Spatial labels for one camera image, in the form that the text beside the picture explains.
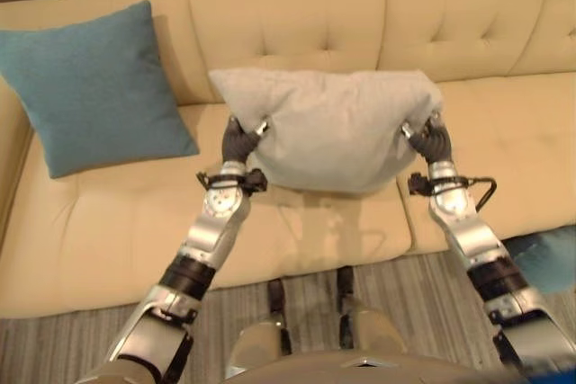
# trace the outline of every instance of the gray pillow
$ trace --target gray pillow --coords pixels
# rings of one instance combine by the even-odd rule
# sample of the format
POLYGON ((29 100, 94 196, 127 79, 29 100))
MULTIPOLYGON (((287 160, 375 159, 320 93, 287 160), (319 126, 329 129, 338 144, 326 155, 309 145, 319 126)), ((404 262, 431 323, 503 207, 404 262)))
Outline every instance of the gray pillow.
POLYGON ((332 192, 371 192, 415 153, 400 134, 441 108, 421 72, 213 70, 210 78, 244 129, 268 118, 252 164, 271 183, 332 192))
POLYGON ((198 153, 158 57, 149 1, 45 31, 0 31, 0 73, 44 146, 50 177, 198 153))

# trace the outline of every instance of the beige sofa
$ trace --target beige sofa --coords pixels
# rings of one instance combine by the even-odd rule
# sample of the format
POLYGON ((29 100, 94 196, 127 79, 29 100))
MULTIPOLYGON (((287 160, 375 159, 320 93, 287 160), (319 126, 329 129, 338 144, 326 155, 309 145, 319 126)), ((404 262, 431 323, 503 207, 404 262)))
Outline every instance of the beige sofa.
MULTIPOLYGON (((0 29, 81 22, 138 0, 1 0, 0 29)), ((576 0, 150 0, 162 64, 199 156, 52 180, 0 79, 0 316, 136 301, 198 214, 229 115, 207 71, 422 69, 439 83, 462 174, 499 189, 502 238, 574 223, 576 0)), ((447 248, 406 179, 365 196, 272 186, 215 286, 447 248)))

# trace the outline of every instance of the blue object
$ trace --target blue object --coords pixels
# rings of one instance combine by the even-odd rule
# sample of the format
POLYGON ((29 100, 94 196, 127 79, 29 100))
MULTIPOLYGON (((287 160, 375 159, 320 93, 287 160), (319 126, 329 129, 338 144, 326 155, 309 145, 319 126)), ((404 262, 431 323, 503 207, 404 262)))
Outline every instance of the blue object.
POLYGON ((576 382, 576 370, 550 373, 530 378, 531 384, 574 384, 576 382))
POLYGON ((526 280, 542 292, 576 284, 576 226, 513 237, 504 245, 526 280))
POLYGON ((150 2, 44 31, 0 31, 0 73, 40 135, 50 177, 198 148, 160 65, 150 2))

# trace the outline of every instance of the blue pillow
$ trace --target blue pillow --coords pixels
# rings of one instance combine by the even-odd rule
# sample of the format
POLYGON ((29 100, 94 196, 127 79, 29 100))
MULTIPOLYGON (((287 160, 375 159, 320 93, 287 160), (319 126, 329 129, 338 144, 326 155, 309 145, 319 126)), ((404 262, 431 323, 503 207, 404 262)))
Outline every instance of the blue pillow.
POLYGON ((149 1, 57 29, 0 31, 0 73, 52 178, 198 153, 160 65, 149 1))

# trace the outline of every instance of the floor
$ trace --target floor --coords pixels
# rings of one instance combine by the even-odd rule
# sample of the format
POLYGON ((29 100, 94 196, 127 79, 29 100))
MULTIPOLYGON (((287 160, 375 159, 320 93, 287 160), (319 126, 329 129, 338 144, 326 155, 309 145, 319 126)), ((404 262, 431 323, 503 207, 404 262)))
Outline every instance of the floor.
MULTIPOLYGON (((287 321, 295 352, 338 348, 335 272, 286 278, 287 321)), ((500 367, 493 328, 450 253, 405 256, 355 269, 356 295, 384 310, 412 353, 476 369, 500 367)), ((576 338, 574 290, 546 295, 576 338)), ((210 292, 195 323, 182 383, 215 384, 239 331, 266 316, 266 285, 210 292)), ((132 306, 30 320, 0 321, 0 384, 73 383, 102 360, 132 306)))

